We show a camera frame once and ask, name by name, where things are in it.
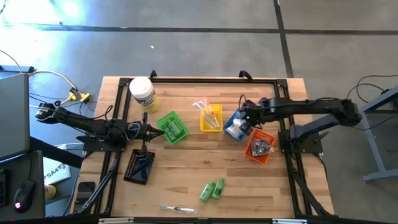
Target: yellow basket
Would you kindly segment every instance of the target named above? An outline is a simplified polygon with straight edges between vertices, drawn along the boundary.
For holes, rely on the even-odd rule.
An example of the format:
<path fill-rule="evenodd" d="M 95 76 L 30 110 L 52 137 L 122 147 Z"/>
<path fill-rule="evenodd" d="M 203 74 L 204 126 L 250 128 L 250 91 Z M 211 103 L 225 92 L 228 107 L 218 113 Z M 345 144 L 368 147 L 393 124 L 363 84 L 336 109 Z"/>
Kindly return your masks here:
<path fill-rule="evenodd" d="M 211 104 L 210 105 L 211 110 L 213 110 L 213 113 L 215 114 L 218 123 L 220 126 L 216 129 L 212 129 L 205 119 L 203 118 L 203 115 L 200 114 L 200 131 L 203 132 L 220 132 L 223 130 L 223 107 L 221 104 Z"/>

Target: wooden table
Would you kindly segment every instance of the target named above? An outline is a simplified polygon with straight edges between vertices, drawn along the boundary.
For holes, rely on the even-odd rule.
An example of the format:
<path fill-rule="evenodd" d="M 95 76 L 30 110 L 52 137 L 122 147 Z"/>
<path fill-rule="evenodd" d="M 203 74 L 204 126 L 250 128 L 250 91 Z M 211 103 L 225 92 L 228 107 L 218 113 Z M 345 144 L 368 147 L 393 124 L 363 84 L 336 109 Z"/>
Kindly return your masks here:
<path fill-rule="evenodd" d="M 95 116 L 103 114 L 113 105 L 120 77 L 104 77 Z M 287 79 L 290 97 L 293 100 L 307 98 L 304 81 L 301 78 Z M 244 157 L 244 149 L 250 139 L 237 142 L 224 132 L 203 133 L 199 128 L 200 114 L 192 103 L 206 96 L 211 103 L 223 105 L 224 124 L 238 108 L 240 94 L 257 102 L 261 97 L 274 97 L 272 85 L 266 84 L 220 84 L 220 83 L 155 83 L 160 100 L 159 109 L 149 114 L 149 123 L 157 128 L 156 121 L 175 111 L 190 130 L 180 142 L 170 145 L 164 136 L 153 139 L 147 146 L 156 157 L 146 185 L 123 181 L 127 163 L 133 149 L 141 148 L 141 141 L 127 144 L 122 155 L 114 196 L 112 216 L 114 217 L 192 217 L 184 213 L 159 209 L 159 205 L 194 208 L 195 217 L 240 217 L 270 218 L 293 217 L 292 199 L 287 178 L 285 157 L 276 141 L 266 165 Z M 122 97 L 121 110 L 125 97 Z M 294 117 L 297 124 L 312 120 L 310 115 Z M 142 119 L 142 111 L 132 98 L 128 121 Z M 263 131 L 277 138 L 279 122 L 267 123 Z M 83 161 L 79 182 L 94 181 L 98 185 L 103 152 L 92 153 Z M 324 208 L 333 213 L 325 171 L 321 162 L 311 154 L 303 154 L 307 184 Z M 225 179 L 225 188 L 219 200 L 199 200 L 204 186 L 209 181 Z M 102 208 L 108 197 L 104 191 Z M 302 211 L 302 193 L 297 192 Z"/>

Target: orange plastic basket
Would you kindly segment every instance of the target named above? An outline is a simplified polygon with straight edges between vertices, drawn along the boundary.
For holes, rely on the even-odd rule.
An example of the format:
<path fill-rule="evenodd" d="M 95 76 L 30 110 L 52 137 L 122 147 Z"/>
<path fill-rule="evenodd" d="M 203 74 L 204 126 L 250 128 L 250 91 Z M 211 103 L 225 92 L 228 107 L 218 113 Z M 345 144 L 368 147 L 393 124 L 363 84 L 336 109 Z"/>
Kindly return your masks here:
<path fill-rule="evenodd" d="M 246 150 L 244 151 L 244 156 L 259 162 L 261 164 L 266 164 L 269 158 L 269 154 L 265 154 L 263 156 L 253 156 L 251 154 L 251 143 L 253 142 L 253 140 L 255 139 L 266 139 L 271 143 L 271 147 L 274 147 L 274 143 L 275 143 L 275 138 L 273 136 L 270 136 L 269 134 L 263 133 L 262 131 L 259 131 L 257 129 L 254 130 L 253 135 L 249 141 L 248 146 L 246 147 Z"/>

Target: concrete floor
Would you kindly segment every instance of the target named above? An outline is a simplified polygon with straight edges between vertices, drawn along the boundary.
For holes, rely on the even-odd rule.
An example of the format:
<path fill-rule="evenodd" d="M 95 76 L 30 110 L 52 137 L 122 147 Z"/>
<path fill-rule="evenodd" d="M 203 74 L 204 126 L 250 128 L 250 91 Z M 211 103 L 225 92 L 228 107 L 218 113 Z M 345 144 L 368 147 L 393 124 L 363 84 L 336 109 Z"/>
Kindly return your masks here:
<path fill-rule="evenodd" d="M 279 2 L 286 29 L 398 29 L 395 0 Z M 9 0 L 0 20 L 103 27 L 278 28 L 273 0 Z M 32 26 L 0 31 L 0 49 L 21 65 L 60 72 L 95 99 L 104 75 L 148 76 L 156 70 L 159 75 L 235 77 L 245 69 L 254 77 L 287 77 L 279 34 L 56 32 Z M 361 77 L 398 71 L 396 35 L 289 34 L 287 45 L 294 77 L 305 79 L 309 98 L 344 98 Z M 0 55 L 2 63 L 12 64 Z M 397 81 L 366 82 L 392 88 Z M 68 89 L 59 77 L 40 74 L 30 79 L 32 93 L 64 97 Z M 365 86 L 361 94 L 371 100 L 380 92 Z M 351 97 L 364 105 L 355 94 Z M 78 105 L 70 109 L 78 111 Z M 93 114 L 85 107 L 83 112 Z M 32 136 L 50 144 L 77 142 L 79 132 L 61 124 L 40 124 L 34 113 L 31 109 Z M 335 213 L 398 222 L 398 180 L 363 182 L 364 174 L 377 171 L 365 134 L 335 127 L 322 141 Z M 64 206 L 52 205 L 52 210 Z"/>

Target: green basket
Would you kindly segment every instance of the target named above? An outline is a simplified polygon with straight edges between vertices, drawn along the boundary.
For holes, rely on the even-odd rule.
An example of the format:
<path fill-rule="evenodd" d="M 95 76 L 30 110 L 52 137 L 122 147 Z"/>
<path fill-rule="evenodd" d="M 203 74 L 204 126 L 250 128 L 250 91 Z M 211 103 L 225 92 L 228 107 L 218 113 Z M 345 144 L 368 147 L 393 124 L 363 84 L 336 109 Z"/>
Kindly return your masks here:
<path fill-rule="evenodd" d="M 168 115 L 164 116 L 163 118 L 158 119 L 158 120 L 156 121 L 157 127 L 158 127 L 160 130 L 164 131 L 165 125 L 166 125 L 166 123 L 167 123 L 170 119 L 176 120 L 177 123 L 178 123 L 178 124 L 181 126 L 181 128 L 182 128 L 182 132 L 181 132 L 178 136 L 176 136 L 177 138 L 174 139 L 173 141 L 171 141 L 170 137 L 167 135 L 166 132 L 164 133 L 164 136 L 166 137 L 166 139 L 168 140 L 168 142 L 169 142 L 170 144 L 175 144 L 176 142 L 178 142 L 179 140 L 181 140 L 182 138 L 184 138 L 184 137 L 189 133 L 189 130 L 188 130 L 188 128 L 185 126 L 185 124 L 182 122 L 182 120 L 180 119 L 180 117 L 178 117 L 178 115 L 177 115 L 174 111 L 171 111 Z"/>

